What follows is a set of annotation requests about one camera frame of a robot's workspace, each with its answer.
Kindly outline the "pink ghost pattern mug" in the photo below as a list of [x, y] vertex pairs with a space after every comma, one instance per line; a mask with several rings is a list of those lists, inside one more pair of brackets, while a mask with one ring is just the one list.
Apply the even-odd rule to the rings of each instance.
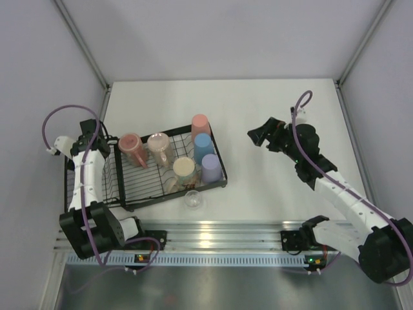
[[126, 155], [130, 163], [144, 169], [148, 168], [148, 152], [141, 138], [136, 133], [124, 134], [118, 141], [119, 150]]

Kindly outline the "blue plastic tumbler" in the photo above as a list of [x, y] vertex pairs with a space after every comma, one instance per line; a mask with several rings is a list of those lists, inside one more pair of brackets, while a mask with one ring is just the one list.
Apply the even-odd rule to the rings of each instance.
[[202, 159], [207, 154], [214, 153], [212, 138], [205, 133], [198, 134], [194, 139], [194, 160], [200, 165]]

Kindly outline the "purple plastic tumbler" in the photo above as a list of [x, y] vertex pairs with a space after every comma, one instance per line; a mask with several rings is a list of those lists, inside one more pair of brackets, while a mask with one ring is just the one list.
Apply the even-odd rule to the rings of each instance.
[[219, 158], [215, 154], [207, 154], [201, 162], [201, 180], [205, 184], [215, 183], [223, 179]]

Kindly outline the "salmon pink plastic tumbler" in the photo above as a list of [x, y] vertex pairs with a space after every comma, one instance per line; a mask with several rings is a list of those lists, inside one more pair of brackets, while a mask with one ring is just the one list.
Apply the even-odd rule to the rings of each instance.
[[194, 140], [198, 134], [208, 134], [211, 135], [210, 124], [208, 118], [204, 114], [196, 114], [192, 118], [191, 124], [191, 134], [192, 139]]

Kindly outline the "pale pink iridescent mug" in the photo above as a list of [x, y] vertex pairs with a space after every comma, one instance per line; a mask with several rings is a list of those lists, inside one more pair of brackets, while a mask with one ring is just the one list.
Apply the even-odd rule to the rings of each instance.
[[147, 140], [147, 147], [159, 166], [171, 166], [174, 160], [174, 150], [167, 134], [164, 132], [152, 134]]

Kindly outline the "cream seashell mug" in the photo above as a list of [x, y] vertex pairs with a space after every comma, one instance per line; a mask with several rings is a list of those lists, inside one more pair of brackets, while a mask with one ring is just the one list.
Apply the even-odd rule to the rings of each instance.
[[167, 193], [195, 189], [200, 184], [196, 164], [192, 158], [180, 157], [173, 164], [174, 177], [167, 184]]

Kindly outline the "clear glass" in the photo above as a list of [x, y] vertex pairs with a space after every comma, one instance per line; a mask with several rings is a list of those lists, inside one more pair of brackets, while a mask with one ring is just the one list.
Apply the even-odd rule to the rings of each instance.
[[200, 208], [203, 203], [201, 193], [195, 190], [188, 191], [184, 196], [184, 203], [191, 210]]

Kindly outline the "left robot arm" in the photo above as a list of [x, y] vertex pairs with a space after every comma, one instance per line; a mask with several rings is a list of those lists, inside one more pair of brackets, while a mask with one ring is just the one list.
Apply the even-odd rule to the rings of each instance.
[[135, 217], [118, 220], [103, 201], [103, 170], [110, 146], [94, 119], [80, 122], [81, 135], [69, 146], [74, 172], [72, 201], [59, 224], [80, 259], [122, 249], [142, 248], [147, 234]]

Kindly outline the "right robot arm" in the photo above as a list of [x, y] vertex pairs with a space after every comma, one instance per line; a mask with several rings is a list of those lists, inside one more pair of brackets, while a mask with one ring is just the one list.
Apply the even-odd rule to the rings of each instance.
[[312, 125], [269, 118], [247, 134], [254, 145], [268, 141], [270, 152], [288, 156], [295, 163], [298, 178], [355, 228], [350, 231], [326, 216], [316, 216], [299, 229], [305, 248], [331, 247], [352, 258], [377, 284], [412, 270], [412, 223], [406, 218], [394, 219], [357, 193], [320, 153], [319, 136]]

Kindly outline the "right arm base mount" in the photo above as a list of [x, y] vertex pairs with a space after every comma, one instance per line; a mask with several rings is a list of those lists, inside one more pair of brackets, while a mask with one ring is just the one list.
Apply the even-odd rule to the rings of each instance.
[[316, 216], [302, 223], [298, 229], [281, 231], [282, 250], [291, 255], [298, 255], [302, 251], [327, 250], [326, 245], [316, 242], [313, 228], [317, 224], [329, 220], [326, 216]]

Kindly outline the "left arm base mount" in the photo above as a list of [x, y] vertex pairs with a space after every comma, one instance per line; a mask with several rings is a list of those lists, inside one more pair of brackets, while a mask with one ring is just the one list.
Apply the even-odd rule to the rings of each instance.
[[120, 224], [125, 236], [124, 250], [156, 251], [158, 243], [161, 251], [165, 248], [166, 230], [145, 229], [136, 217], [121, 220]]

